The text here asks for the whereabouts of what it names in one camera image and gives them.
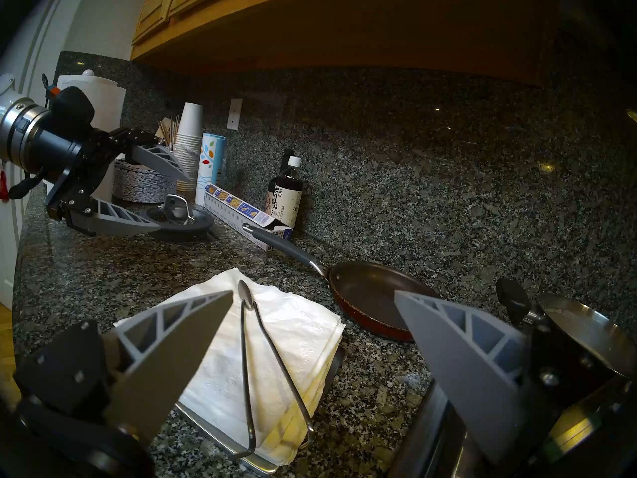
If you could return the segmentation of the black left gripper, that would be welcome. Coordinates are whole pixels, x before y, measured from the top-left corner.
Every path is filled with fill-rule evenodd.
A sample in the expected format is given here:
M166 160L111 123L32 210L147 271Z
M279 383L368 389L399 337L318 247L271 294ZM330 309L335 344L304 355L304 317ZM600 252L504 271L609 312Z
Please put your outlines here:
M43 179L53 183L45 200L49 217L67 219L69 228L87 236L135 236L159 231L159 224L92 197L109 165L121 153L167 178L190 181L180 161L151 134L91 129L72 137L42 129L35 137L35 159Z

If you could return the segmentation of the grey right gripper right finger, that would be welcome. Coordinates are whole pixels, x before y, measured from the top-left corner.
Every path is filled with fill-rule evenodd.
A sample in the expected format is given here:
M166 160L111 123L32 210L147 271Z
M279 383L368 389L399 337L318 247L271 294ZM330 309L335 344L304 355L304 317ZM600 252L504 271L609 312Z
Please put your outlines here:
M477 308L395 291L425 363L492 465L521 465L561 414L617 375L617 325L587 305L538 297L526 332Z

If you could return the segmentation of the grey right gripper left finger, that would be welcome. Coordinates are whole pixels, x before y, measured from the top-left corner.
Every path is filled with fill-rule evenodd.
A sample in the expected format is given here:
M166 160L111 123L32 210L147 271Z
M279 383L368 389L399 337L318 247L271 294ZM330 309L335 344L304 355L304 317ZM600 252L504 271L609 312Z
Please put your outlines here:
M149 441L198 370L232 305L232 292L157 305L101 332L84 318L24 358L24 398L58 414Z

